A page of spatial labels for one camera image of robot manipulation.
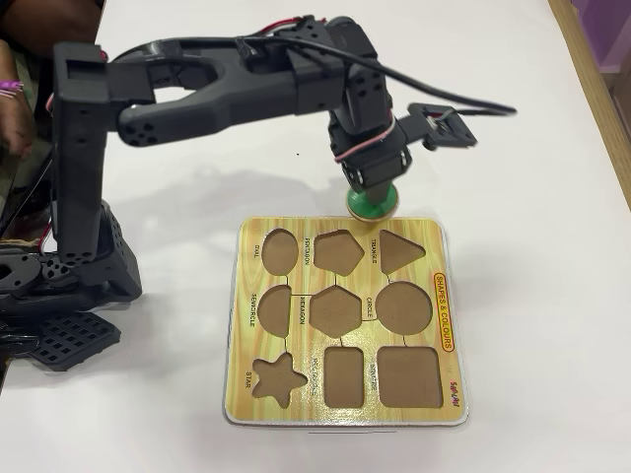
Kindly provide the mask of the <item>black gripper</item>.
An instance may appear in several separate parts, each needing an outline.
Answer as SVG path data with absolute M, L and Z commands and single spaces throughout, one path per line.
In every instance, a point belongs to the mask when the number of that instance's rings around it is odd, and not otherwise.
M 342 113 L 329 113 L 328 135 L 334 160 L 356 193 L 366 192 L 370 204 L 392 204 L 392 181 L 405 174 L 411 163 L 407 137 L 389 110 L 387 125 L 352 135 L 343 127 Z

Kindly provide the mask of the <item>person's hand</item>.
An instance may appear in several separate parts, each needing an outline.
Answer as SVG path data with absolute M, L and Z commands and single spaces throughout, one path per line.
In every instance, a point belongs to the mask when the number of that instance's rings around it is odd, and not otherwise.
M 1 144 L 11 155 L 23 157 L 33 145 L 35 123 L 30 105 L 22 93 L 1 97 Z

